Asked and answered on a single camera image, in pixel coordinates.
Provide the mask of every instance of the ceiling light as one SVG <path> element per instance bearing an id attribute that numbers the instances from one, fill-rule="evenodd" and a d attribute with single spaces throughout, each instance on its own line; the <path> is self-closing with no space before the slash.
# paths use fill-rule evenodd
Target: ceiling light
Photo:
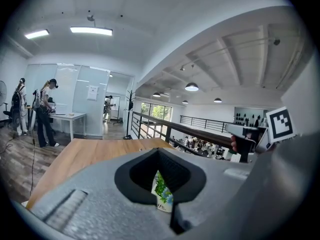
<path id="1" fill-rule="evenodd" d="M 112 36 L 113 30 L 104 27 L 88 27 L 88 26 L 72 26 L 70 27 L 72 33 L 90 33 Z"/>
<path id="2" fill-rule="evenodd" d="M 186 87 L 184 89 L 186 89 L 189 92 L 195 92 L 195 91 L 199 90 L 199 87 L 196 83 L 190 82 L 186 85 Z"/>
<path id="3" fill-rule="evenodd" d="M 153 96 L 153 97 L 161 97 L 161 95 L 160 95 L 159 92 L 155 92 L 152 96 Z"/>
<path id="4" fill-rule="evenodd" d="M 213 102 L 215 102 L 215 103 L 221 103 L 222 100 L 221 100 L 220 98 L 216 98 Z"/>
<path id="5" fill-rule="evenodd" d="M 45 29 L 45 30 L 30 33 L 30 34 L 26 34 L 24 36 L 28 39 L 31 39 L 31 38 L 37 38 L 37 37 L 42 37 L 47 35 L 49 35 L 49 31 Z"/>

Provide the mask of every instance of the metal railing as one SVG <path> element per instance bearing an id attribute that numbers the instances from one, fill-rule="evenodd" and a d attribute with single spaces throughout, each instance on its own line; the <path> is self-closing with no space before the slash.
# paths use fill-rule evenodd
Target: metal railing
<path id="1" fill-rule="evenodd" d="M 232 122 L 210 120 L 185 115 L 180 115 L 180 123 L 212 131 L 217 131 L 220 133 L 226 132 L 227 124 L 232 124 Z"/>
<path id="2" fill-rule="evenodd" d="M 168 143 L 172 142 L 177 146 L 183 148 L 184 150 L 197 156 L 200 156 L 200 154 L 197 151 L 189 147 L 186 147 L 183 145 L 183 143 L 180 143 L 171 138 L 172 129 L 178 132 L 196 137 L 206 142 L 214 143 L 216 145 L 220 145 L 229 149 L 232 148 L 231 140 L 229 137 L 214 134 L 214 133 L 203 131 L 203 130 L 192 129 L 190 127 L 187 127 L 178 123 L 157 119 L 153 116 L 141 114 L 138 112 L 133 112 L 131 121 L 132 121 L 131 132 L 134 133 L 138 139 L 149 139 L 149 138 L 160 137 L 164 141 Z"/>

